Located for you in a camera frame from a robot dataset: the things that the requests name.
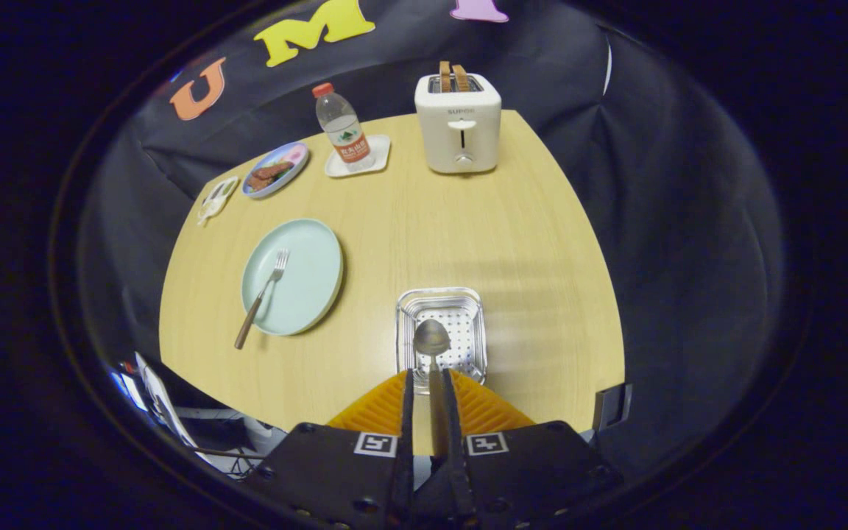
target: fork handle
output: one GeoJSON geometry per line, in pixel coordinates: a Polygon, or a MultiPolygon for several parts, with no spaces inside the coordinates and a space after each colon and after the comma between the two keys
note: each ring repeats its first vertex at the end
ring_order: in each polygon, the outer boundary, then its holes
{"type": "Polygon", "coordinates": [[[244,340],[247,339],[247,334],[250,331],[250,325],[253,323],[253,316],[257,314],[257,309],[260,308],[260,302],[262,299],[263,296],[258,296],[257,299],[253,301],[253,304],[250,305],[248,316],[244,319],[244,325],[241,326],[241,330],[238,332],[238,338],[235,339],[235,347],[239,350],[244,347],[244,340]]]}

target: plastic bottle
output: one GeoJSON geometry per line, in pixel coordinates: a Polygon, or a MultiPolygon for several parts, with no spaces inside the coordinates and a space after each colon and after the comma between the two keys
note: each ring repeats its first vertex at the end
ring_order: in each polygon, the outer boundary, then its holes
{"type": "Polygon", "coordinates": [[[319,126],[329,135],[329,141],[339,151],[346,168],[357,172],[375,165],[375,156],[364,137],[362,124],[346,98],[334,93],[332,83],[313,88],[313,95],[316,97],[319,126]]]}

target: metal basket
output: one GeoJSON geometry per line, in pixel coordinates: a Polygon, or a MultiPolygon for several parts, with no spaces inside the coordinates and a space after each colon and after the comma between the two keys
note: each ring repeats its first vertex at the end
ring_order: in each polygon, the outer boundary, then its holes
{"type": "Polygon", "coordinates": [[[450,349],[437,356],[437,366],[451,368],[482,383],[486,379],[486,340],[480,295],[463,286],[415,289],[397,299],[397,371],[411,370],[414,393],[428,395],[431,357],[414,351],[414,330],[435,319],[450,336],[450,349]]]}

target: blue plate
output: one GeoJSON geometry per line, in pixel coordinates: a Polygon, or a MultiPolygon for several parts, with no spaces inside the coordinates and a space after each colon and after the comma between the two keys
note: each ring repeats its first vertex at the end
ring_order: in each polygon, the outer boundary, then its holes
{"type": "Polygon", "coordinates": [[[259,199],[273,194],[274,191],[280,190],[289,181],[292,181],[293,177],[296,177],[300,170],[303,169],[303,166],[306,165],[307,160],[309,160],[309,148],[302,141],[292,141],[290,144],[282,145],[266,154],[266,157],[261,158],[257,162],[257,165],[250,170],[241,184],[241,192],[252,199],[259,199]],[[273,164],[279,164],[284,161],[293,162],[293,167],[281,174],[280,178],[274,181],[273,184],[268,185],[268,187],[263,188],[261,191],[253,191],[250,188],[248,181],[253,172],[264,166],[272,166],[273,164]]]}
{"type": "Polygon", "coordinates": [[[283,277],[266,288],[253,324],[269,335],[294,335],[312,328],[336,301],[342,248],[329,226],[315,219],[295,219],[274,228],[253,249],[244,268],[245,313],[270,278],[280,248],[290,251],[283,277]]]}

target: table surface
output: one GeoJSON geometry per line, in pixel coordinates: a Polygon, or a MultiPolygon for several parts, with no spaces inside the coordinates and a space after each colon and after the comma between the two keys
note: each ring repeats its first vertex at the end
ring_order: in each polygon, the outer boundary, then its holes
{"type": "MultiPolygon", "coordinates": [[[[396,372],[395,309],[410,289],[468,286],[484,303],[485,385],[535,422],[591,428],[595,393],[623,383],[623,342],[610,276],[582,205],[558,163],[513,110],[502,111],[497,168],[443,175],[425,162],[414,115],[368,121],[392,146],[383,171],[333,179],[326,135],[311,159],[261,200],[236,191],[196,225],[212,185],[243,178],[261,157],[205,186],[176,241],[162,291],[162,362],[202,392],[290,430],[326,423],[396,372]],[[336,232],[344,276],[315,328],[250,331],[240,282],[250,252],[275,226],[314,218],[336,232]]],[[[414,399],[414,453],[431,453],[428,396],[414,399]]]]}

